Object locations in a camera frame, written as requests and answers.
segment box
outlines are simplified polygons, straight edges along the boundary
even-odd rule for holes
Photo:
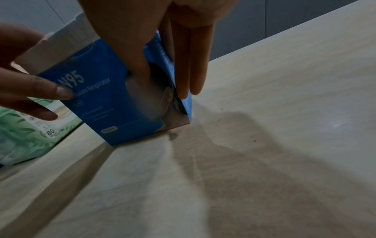
[[[15,60],[30,74],[69,87],[63,102],[110,145],[150,136],[190,123],[192,96],[177,97],[174,64],[156,33],[144,46],[151,69],[150,88],[132,74],[90,26],[84,14]]]
[[[81,120],[60,101],[32,98],[55,112],[55,121],[0,107],[0,164],[14,165],[41,156],[81,124]]]

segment beige table surface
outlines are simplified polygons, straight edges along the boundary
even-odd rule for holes
[[[376,237],[376,1],[210,62],[191,125],[81,126],[5,171],[0,237]]]

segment person's left hand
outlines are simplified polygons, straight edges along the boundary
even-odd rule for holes
[[[14,59],[33,47],[43,34],[0,21],[0,106],[43,120],[58,116],[28,97],[69,100],[73,92],[46,79],[19,72],[11,66]]]

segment mask box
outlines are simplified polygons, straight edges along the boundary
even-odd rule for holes
[[[30,74],[71,88],[75,98],[63,103],[110,145],[117,145],[191,121],[192,96],[177,97],[174,64],[158,33],[144,46],[144,53],[151,71],[149,87],[137,84],[80,14],[15,63]]]

